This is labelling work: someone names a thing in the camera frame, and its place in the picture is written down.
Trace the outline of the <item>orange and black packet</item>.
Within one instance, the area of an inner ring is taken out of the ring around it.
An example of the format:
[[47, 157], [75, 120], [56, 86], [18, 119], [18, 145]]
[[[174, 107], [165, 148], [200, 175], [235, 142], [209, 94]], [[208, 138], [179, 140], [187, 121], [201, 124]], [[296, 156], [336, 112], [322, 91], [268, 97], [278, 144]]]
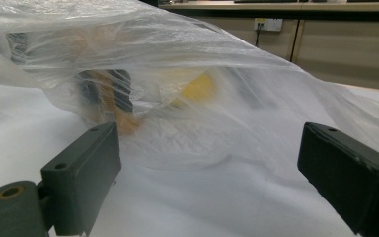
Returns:
[[133, 113], [131, 77], [126, 70], [85, 70], [77, 78], [91, 122], [115, 122], [120, 135], [130, 135], [141, 125]]

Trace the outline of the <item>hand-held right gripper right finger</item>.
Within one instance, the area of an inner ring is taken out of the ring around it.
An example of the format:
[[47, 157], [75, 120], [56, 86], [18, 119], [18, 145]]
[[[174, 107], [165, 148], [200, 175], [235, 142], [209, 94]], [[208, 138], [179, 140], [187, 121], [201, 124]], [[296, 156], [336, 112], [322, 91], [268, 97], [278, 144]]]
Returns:
[[353, 233], [379, 237], [379, 152], [337, 129], [307, 122], [297, 167]]

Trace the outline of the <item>white wall socket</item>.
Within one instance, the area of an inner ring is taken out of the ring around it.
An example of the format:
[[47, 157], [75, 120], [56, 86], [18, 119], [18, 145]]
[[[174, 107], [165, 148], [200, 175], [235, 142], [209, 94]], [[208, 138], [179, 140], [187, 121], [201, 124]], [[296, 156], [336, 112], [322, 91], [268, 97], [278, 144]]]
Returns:
[[254, 18], [254, 29], [258, 31], [280, 32], [282, 19]]

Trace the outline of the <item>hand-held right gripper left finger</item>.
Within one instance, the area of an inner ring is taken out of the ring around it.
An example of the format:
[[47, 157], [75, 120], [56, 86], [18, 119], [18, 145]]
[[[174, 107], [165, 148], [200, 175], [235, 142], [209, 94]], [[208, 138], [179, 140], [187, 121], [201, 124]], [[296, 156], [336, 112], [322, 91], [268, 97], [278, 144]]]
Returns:
[[91, 233], [120, 170], [114, 122], [89, 129], [41, 168], [44, 188], [54, 205], [57, 235]]

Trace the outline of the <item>beige cabinet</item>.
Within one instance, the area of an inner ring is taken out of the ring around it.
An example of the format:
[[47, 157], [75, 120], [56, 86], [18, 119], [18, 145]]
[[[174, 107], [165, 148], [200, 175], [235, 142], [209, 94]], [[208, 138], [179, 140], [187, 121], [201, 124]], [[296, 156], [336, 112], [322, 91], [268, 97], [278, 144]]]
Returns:
[[202, 20], [321, 80], [379, 89], [379, 22], [285, 20], [280, 32], [257, 34], [252, 18]]

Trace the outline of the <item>translucent plastic bag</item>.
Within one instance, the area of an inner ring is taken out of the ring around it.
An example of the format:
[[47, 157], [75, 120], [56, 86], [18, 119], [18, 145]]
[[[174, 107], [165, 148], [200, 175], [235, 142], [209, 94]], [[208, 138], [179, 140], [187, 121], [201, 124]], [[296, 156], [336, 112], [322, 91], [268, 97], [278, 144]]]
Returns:
[[137, 130], [153, 103], [133, 99], [138, 87], [154, 87], [160, 105], [182, 108], [170, 103], [203, 73], [216, 91], [222, 81], [317, 79], [218, 27], [140, 0], [0, 0], [0, 35], [8, 33], [26, 35], [26, 63], [1, 62], [0, 84], [74, 88], [79, 116], [92, 125], [78, 89], [85, 70], [129, 73]]

